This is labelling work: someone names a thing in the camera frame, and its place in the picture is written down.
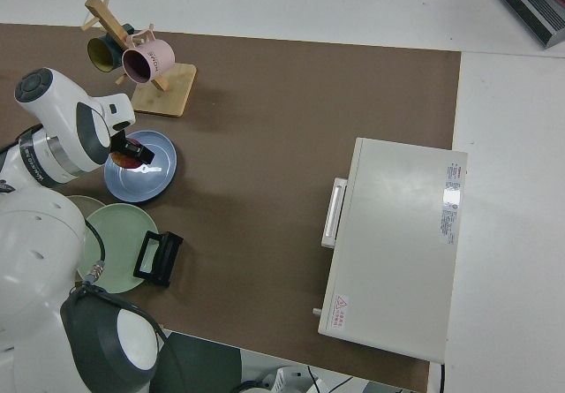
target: plate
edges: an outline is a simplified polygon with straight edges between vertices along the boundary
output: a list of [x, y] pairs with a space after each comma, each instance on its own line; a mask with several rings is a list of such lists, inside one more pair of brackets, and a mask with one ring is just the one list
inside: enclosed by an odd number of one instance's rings
[[173, 143], [156, 131], [137, 131], [127, 136], [139, 141], [154, 153], [151, 164], [133, 170], [117, 166], [109, 156], [104, 166], [104, 180], [114, 197], [127, 203], [141, 203], [161, 194], [177, 169], [177, 152]]
[[[96, 285], [110, 293], [131, 290], [143, 283], [142, 278], [133, 276], [139, 250], [147, 231], [158, 233], [151, 216], [144, 210], [126, 203], [115, 203], [93, 212], [87, 220], [102, 238], [106, 249], [106, 265]], [[158, 244], [149, 242], [141, 269], [151, 271], [151, 262]], [[81, 277], [100, 259], [100, 247], [93, 233], [87, 229], [85, 254], [79, 264]]]
[[85, 218], [88, 218], [94, 211], [106, 206], [101, 201], [88, 196], [72, 195], [67, 196], [67, 199], [72, 201], [75, 206], [79, 208], [80, 213]]

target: wooden base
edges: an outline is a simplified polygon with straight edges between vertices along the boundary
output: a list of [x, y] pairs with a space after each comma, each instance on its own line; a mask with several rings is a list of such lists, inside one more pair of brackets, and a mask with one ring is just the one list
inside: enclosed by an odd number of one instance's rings
[[132, 97], [133, 109], [165, 117], [181, 117], [196, 77], [196, 66], [175, 64], [161, 77], [169, 83], [167, 91], [161, 91], [151, 83], [138, 84]]

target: pink mug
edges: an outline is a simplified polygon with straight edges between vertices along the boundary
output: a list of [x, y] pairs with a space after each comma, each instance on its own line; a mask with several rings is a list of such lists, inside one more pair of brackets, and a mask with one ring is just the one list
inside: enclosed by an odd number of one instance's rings
[[[135, 44], [133, 39], [141, 35], [146, 36], [145, 42]], [[163, 75], [175, 64], [175, 53], [171, 46], [163, 40], [155, 39], [150, 29], [128, 35], [125, 43], [128, 50], [122, 55], [124, 70], [138, 84], [145, 84]]]

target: mug handle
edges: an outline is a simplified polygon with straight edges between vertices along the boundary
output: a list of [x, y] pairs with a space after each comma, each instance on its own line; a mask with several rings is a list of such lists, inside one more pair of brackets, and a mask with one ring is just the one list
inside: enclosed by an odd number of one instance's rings
[[149, 41], [151, 41], [151, 42], [155, 41], [155, 35], [153, 34], [153, 30], [148, 28], [148, 29], [144, 29], [143, 31], [139, 31], [136, 34], [128, 35], [125, 38], [125, 43], [127, 44], [127, 47], [129, 49], [135, 49], [135, 42], [133, 42], [133, 37], [137, 37], [137, 36], [143, 35], [143, 34], [147, 34]]

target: dark green mug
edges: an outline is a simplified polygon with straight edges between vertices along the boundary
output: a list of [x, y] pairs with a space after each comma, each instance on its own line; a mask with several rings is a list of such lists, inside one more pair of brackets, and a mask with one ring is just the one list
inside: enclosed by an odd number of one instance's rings
[[[129, 35], [133, 34], [134, 29], [130, 24], [122, 27]], [[122, 66], [124, 51], [110, 34], [92, 38], [87, 44], [87, 52], [93, 65], [102, 72], [114, 71]]]

